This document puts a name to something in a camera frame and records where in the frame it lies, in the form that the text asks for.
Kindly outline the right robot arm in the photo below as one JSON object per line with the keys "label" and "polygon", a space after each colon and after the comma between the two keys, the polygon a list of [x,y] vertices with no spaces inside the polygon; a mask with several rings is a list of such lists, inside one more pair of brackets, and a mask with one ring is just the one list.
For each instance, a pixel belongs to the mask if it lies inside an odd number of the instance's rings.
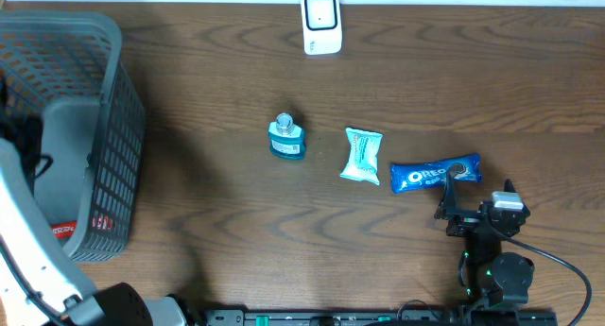
{"label": "right robot arm", "polygon": [[468,301],[450,318],[464,325],[519,325],[519,307],[528,301],[533,262],[518,253],[502,250],[502,241],[520,231],[529,210],[510,180],[475,210],[458,206],[456,180],[447,175],[443,197],[434,214],[446,220],[446,234],[464,239],[458,280],[467,289]]}

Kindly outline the teal mouthwash bottle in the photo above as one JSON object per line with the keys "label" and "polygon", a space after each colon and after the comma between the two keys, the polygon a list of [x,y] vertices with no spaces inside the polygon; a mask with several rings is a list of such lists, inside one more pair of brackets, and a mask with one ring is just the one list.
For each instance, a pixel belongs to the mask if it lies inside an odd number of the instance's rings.
{"label": "teal mouthwash bottle", "polygon": [[269,149],[277,157],[302,160],[306,152],[305,130],[294,123],[293,117],[280,113],[268,125]]}

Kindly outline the red Nescafe stick sachet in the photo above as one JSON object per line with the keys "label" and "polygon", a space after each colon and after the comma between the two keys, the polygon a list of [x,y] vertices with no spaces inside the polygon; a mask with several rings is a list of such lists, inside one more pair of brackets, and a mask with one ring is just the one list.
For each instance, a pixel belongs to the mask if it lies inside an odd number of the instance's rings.
{"label": "red Nescafe stick sachet", "polygon": [[75,232],[77,221],[70,221],[51,226],[51,231],[58,239],[69,239]]}

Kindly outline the blue Oreo cookie pack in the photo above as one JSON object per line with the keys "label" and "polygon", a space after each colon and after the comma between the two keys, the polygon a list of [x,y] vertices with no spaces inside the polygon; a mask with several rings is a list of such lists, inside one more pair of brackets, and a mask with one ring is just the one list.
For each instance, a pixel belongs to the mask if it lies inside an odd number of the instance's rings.
{"label": "blue Oreo cookie pack", "polygon": [[390,166],[391,191],[398,195],[408,191],[443,186],[448,175],[454,180],[481,182],[480,155],[477,153],[430,163]]}

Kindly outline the mint green wipes pack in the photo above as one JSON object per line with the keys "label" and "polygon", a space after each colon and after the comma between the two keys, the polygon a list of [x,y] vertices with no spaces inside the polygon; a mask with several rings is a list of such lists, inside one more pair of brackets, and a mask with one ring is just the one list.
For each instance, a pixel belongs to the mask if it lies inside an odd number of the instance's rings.
{"label": "mint green wipes pack", "polygon": [[350,143],[348,162],[340,173],[343,179],[380,184],[377,155],[383,135],[362,129],[345,129]]}

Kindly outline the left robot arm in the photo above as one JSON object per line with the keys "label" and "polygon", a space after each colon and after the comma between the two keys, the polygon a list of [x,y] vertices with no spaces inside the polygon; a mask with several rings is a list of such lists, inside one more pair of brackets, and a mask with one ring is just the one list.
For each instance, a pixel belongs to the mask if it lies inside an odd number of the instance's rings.
{"label": "left robot arm", "polygon": [[98,289],[80,262],[130,238],[145,113],[122,80],[19,114],[1,89],[1,299],[22,325],[189,325],[186,305]]}

